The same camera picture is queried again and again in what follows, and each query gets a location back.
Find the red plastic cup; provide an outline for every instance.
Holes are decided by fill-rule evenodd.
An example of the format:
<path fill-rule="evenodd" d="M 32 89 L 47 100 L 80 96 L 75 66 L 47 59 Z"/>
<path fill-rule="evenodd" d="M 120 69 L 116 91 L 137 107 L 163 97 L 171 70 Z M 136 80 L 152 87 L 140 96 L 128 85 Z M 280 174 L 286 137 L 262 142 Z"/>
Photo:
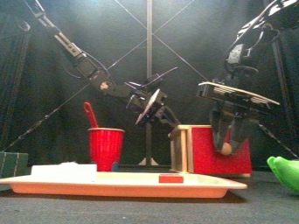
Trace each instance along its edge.
<path fill-rule="evenodd" d="M 125 132 L 121 129 L 88 129 L 89 157 L 99 172 L 117 170 Z"/>

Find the red box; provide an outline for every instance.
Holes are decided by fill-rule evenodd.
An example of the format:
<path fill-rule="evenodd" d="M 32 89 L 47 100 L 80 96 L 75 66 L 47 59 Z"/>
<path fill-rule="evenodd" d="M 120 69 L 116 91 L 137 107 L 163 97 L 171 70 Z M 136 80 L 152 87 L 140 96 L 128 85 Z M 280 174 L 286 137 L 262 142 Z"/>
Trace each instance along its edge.
<path fill-rule="evenodd" d="M 215 151 L 209 125 L 179 125 L 172 133 L 172 171 L 199 174 L 249 174 L 248 140 L 233 155 Z"/>

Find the red utensil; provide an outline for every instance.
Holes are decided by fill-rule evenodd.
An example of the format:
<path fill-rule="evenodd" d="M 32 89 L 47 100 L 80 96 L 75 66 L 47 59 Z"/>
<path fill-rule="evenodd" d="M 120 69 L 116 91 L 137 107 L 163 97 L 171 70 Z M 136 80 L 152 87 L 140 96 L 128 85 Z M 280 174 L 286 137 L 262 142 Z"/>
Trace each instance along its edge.
<path fill-rule="evenodd" d="M 83 103 L 83 108 L 84 108 L 85 114 L 88 116 L 88 121 L 89 121 L 89 124 L 91 124 L 91 128 L 92 129 L 97 128 L 99 127 L 97 119 L 96 119 L 91 104 L 87 101 Z"/>

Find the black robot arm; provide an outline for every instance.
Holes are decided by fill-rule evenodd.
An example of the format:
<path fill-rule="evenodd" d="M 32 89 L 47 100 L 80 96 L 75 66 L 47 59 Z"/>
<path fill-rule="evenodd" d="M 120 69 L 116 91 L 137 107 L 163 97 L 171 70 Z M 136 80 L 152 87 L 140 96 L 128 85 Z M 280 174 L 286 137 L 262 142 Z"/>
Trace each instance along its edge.
<path fill-rule="evenodd" d="M 23 17 L 32 17 L 33 20 L 41 24 L 43 29 L 55 38 L 56 43 L 72 65 L 79 70 L 81 76 L 88 80 L 93 88 L 103 94 L 120 97 L 128 100 L 127 109 L 140 114 L 136 123 L 145 123 L 159 120 L 163 123 L 168 123 L 171 126 L 177 125 L 179 121 L 173 116 L 173 112 L 164 106 L 165 94 L 159 90 L 160 98 L 155 98 L 155 91 L 157 84 L 161 82 L 161 78 L 176 68 L 171 69 L 161 75 L 156 74 L 148 79 L 144 85 L 127 82 L 117 85 L 108 76 L 108 71 L 101 65 L 95 63 L 95 60 L 84 53 L 84 51 L 69 41 L 69 39 L 61 33 L 61 30 L 55 26 L 52 21 L 45 16 L 45 11 L 37 0 L 15 0 L 15 5 L 19 9 L 19 14 Z"/>
<path fill-rule="evenodd" d="M 278 40 L 280 32 L 299 26 L 299 0 L 275 0 L 237 32 L 223 64 L 228 76 L 223 81 L 200 84 L 199 96 L 215 100 L 209 113 L 213 145 L 223 154 L 233 154 L 249 136 L 259 114 L 279 103 L 249 92 L 258 74 L 264 47 Z"/>

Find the table surface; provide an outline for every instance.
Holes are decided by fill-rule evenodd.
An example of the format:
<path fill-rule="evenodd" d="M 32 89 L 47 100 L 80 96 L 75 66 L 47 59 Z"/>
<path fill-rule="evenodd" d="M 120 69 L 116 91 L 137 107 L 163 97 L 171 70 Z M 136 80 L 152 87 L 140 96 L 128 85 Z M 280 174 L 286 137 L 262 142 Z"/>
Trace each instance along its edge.
<path fill-rule="evenodd" d="M 298 223 L 299 194 L 272 172 L 233 178 L 221 199 L 119 198 L 0 192 L 0 223 Z"/>

